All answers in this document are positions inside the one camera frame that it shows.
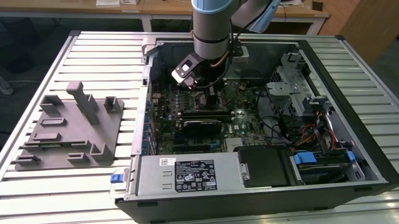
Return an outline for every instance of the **wooden desk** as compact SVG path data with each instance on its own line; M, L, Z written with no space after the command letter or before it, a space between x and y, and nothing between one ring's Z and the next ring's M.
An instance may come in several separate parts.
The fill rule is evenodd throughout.
M50 17L50 18L108 18L141 19L144 32L150 32L150 19L189 20L192 14L191 2L187 0L141 0L137 5L121 4L117 8L96 8L96 0L0 0L0 16ZM279 8L273 22L311 23L307 34L316 35L325 18L327 11L305 7L289 6Z

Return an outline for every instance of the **motherboard chip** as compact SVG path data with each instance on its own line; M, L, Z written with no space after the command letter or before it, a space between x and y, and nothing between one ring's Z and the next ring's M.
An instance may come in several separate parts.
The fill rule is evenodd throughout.
M235 148L243 146L243 138L225 139L227 152L232 153Z

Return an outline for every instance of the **barcode sticker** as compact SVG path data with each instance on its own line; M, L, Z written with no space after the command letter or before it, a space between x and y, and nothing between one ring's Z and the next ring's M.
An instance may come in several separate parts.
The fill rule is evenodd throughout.
M160 166L175 166L176 158L160 158Z

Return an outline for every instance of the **orange wire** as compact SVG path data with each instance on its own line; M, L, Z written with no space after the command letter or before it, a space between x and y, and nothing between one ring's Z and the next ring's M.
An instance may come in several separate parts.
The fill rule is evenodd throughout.
M332 149L335 150L335 149L336 149L336 147L335 147L335 134L333 134L333 132L332 132L331 130L328 130L327 128L324 128L324 130L328 131L329 134L331 134Z

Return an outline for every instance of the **blue latch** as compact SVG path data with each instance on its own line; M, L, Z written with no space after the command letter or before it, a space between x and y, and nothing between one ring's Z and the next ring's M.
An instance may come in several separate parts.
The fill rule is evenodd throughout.
M316 157L311 152L296 153L296 155L293 156L293 161L295 164L317 162Z
M348 151L347 154L348 154L349 161L353 162L356 160L353 152Z
M124 175L122 174L112 174L110 175L110 183L122 183Z

